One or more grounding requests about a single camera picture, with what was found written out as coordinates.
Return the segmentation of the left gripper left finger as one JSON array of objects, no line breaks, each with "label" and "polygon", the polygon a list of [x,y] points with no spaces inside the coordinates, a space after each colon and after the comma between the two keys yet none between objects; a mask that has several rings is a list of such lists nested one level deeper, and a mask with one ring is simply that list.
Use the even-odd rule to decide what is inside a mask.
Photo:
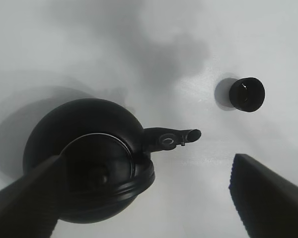
[{"label": "left gripper left finger", "polygon": [[62,157],[0,190],[0,238],[49,238],[61,215]]}]

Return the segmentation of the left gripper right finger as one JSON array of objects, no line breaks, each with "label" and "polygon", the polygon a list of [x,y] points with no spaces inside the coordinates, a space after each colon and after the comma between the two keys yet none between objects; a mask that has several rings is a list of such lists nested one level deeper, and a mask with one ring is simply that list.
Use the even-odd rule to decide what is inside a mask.
[{"label": "left gripper right finger", "polygon": [[236,154],[229,191],[251,238],[298,238],[298,186],[254,158]]}]

